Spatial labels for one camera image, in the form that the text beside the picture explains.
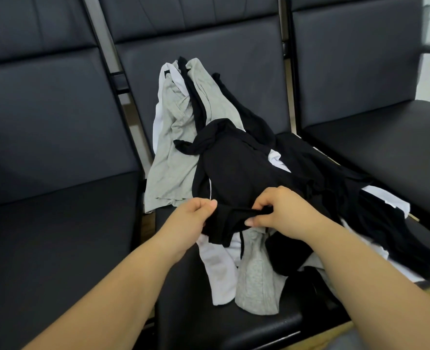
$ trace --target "chair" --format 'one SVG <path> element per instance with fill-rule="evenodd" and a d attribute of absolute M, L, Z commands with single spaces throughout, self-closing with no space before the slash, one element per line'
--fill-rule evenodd
<path fill-rule="evenodd" d="M 422 0 L 288 0 L 298 134 L 411 202 L 430 229 Z"/>
<path fill-rule="evenodd" d="M 274 132 L 291 131 L 277 0 L 100 0 L 152 147 L 158 75 L 165 62 L 197 57 Z M 174 210 L 156 210 L 160 229 Z M 430 232 L 408 221 L 425 243 Z M 170 270 L 156 306 L 158 349 L 280 349 L 349 320 L 320 276 L 290 277 L 274 316 L 234 302 L 213 306 L 197 246 Z"/>
<path fill-rule="evenodd" d="M 0 350 L 136 246 L 142 190 L 82 0 L 0 0 Z"/>

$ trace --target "gray cloth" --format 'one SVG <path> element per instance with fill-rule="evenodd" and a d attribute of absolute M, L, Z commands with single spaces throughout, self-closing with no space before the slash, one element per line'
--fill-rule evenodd
<path fill-rule="evenodd" d="M 224 97 L 212 76 L 199 59 L 188 61 L 186 68 L 206 109 L 207 120 L 228 118 L 238 129 L 244 129 L 236 108 Z M 197 134 L 190 98 L 173 83 L 167 74 L 162 92 L 163 128 L 155 159 L 147 177 L 144 196 L 145 211 L 166 205 L 178 206 L 192 198 L 192 182 L 199 156 L 179 152 L 173 140 L 193 142 Z"/>
<path fill-rule="evenodd" d="M 368 350 L 356 328 L 341 334 L 331 341 L 325 350 Z"/>
<path fill-rule="evenodd" d="M 267 234 L 263 227 L 242 232 L 244 254 L 241 259 L 235 303 L 255 315 L 279 312 L 280 296 L 287 277 L 273 271 L 265 249 Z"/>

